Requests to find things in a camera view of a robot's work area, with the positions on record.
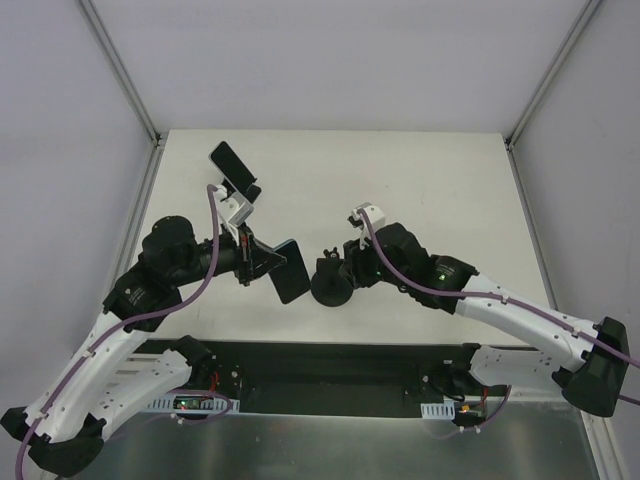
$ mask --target black smartphone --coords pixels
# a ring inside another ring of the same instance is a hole
[[[256,181],[256,177],[242,163],[242,160],[231,150],[227,142],[220,142],[220,145],[211,152],[209,158],[213,164],[225,176],[225,179],[231,184],[234,190],[246,196],[247,191]]]
[[[311,281],[295,240],[287,240],[277,246],[275,252],[285,257],[287,263],[271,270],[269,276],[280,301],[286,305],[311,290]]]

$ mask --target white table surface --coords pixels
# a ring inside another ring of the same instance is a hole
[[[172,130],[138,239],[183,215],[211,238],[205,187],[222,177],[209,161],[221,141],[258,177],[263,193],[248,224],[275,246],[295,238],[310,274],[325,248],[357,237],[346,218],[366,201],[430,252],[455,256],[510,290],[547,305],[502,137],[497,134]],[[196,286],[183,287],[186,298]],[[269,278],[245,288],[214,278],[156,338],[389,344],[520,345],[492,327],[420,306],[391,285],[357,290],[327,308],[310,293],[282,305]]]

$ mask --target white wall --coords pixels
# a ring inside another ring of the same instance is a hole
[[[150,143],[74,2],[0,3],[0,414],[95,321]],[[0,431],[0,478],[18,443]]]
[[[627,324],[640,356],[640,2],[609,0],[516,149],[560,307]],[[640,397],[629,369],[624,393]],[[640,408],[613,419],[640,478]]]
[[[509,133],[585,0],[96,0],[158,128]]]

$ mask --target metal frame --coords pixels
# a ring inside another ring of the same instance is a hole
[[[107,32],[104,22],[100,18],[98,11],[93,4],[93,1],[76,0],[76,3],[83,17],[87,21],[96,43],[105,56],[105,59],[120,85],[123,94],[127,98],[140,124],[154,145],[153,152],[147,161],[147,167],[138,189],[136,201],[129,215],[126,235],[118,254],[118,263],[115,267],[113,276],[113,280],[115,281],[115,279],[127,269],[135,251],[135,245],[142,225],[142,220],[144,218],[144,213],[146,211],[155,176],[162,157],[162,152],[164,150],[166,134],[160,134],[155,127],[153,120],[151,119],[148,110],[146,109],[138,90],[133,83],[133,80],[128,74],[124,63]],[[527,128],[538,108],[540,108],[540,105],[546,97],[546,93],[554,84],[554,81],[561,72],[562,67],[570,58],[571,53],[580,42],[587,27],[592,23],[603,4],[604,0],[586,1],[506,140],[507,152],[514,180],[522,201],[522,208],[529,227],[536,257],[539,262],[539,268],[545,290],[549,303],[553,308],[557,308],[557,302],[549,280],[545,259],[540,248],[538,229],[536,228],[535,219],[531,212],[529,197],[518,170],[517,159],[513,156],[513,148]],[[518,394],[518,396],[521,395],[522,397],[518,400],[522,401],[527,398],[526,394]],[[619,460],[622,457],[618,454],[619,450],[610,422],[587,414],[583,414],[583,420],[601,478],[605,480],[629,478],[628,472],[625,471],[624,465]]]
[[[117,264],[113,270],[111,277],[111,283],[109,288],[113,288],[116,280],[124,274],[131,265],[133,254],[135,253],[136,242],[140,229],[142,228],[142,221],[144,214],[147,211],[147,205],[149,204],[149,198],[151,198],[151,191],[153,190],[153,184],[160,167],[160,160],[162,160],[162,154],[164,153],[165,139],[160,138],[160,143],[153,147],[151,155],[147,160],[147,166],[142,176],[142,181],[136,193],[136,199],[133,203],[133,207],[129,212],[129,218],[127,219],[127,228],[124,238],[118,250]]]
[[[604,2],[605,0],[587,0],[587,3],[585,3],[582,7],[582,10],[580,10],[578,17],[571,25],[567,36],[562,41],[560,48],[553,57],[553,60],[551,60],[551,64],[549,64],[547,70],[544,72],[544,75],[542,75],[542,78],[536,86],[531,99],[520,115],[520,118],[516,122],[516,125],[513,127],[511,134],[507,137],[507,146],[509,147],[509,149],[513,149],[513,146],[522,136],[522,132],[524,132],[524,129],[527,128],[527,125],[529,124],[529,121],[531,120],[533,114],[542,104],[542,101],[544,100],[546,93],[549,91],[549,88],[553,85],[554,80],[558,77],[558,74],[562,70],[562,67],[567,63],[567,60],[569,59],[575,46],[582,38],[587,27],[591,24],[591,22],[595,18],[596,13],[598,12],[602,4],[604,4]]]
[[[78,8],[82,13],[82,16],[87,22],[91,33],[93,34],[98,47],[102,51],[105,60],[109,64],[111,68],[111,72],[113,76],[116,78],[118,85],[122,89],[122,93],[126,97],[127,101],[131,105],[133,112],[135,113],[140,125],[147,132],[147,135],[151,139],[154,145],[157,145],[160,140],[160,134],[153,124],[153,120],[149,116],[149,112],[147,111],[144,103],[142,102],[142,98],[140,98],[140,94],[136,86],[131,80],[131,76],[127,72],[127,69],[120,58],[120,54],[116,50],[116,47],[109,36],[109,32],[104,25],[104,22],[100,18],[98,14],[98,10],[93,4],[92,0],[76,0]]]

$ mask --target black suction cup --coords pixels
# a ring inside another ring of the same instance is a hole
[[[344,260],[335,257],[319,258],[316,273],[311,277],[311,294],[325,307],[339,307],[353,295],[353,286],[342,275],[340,267]]]

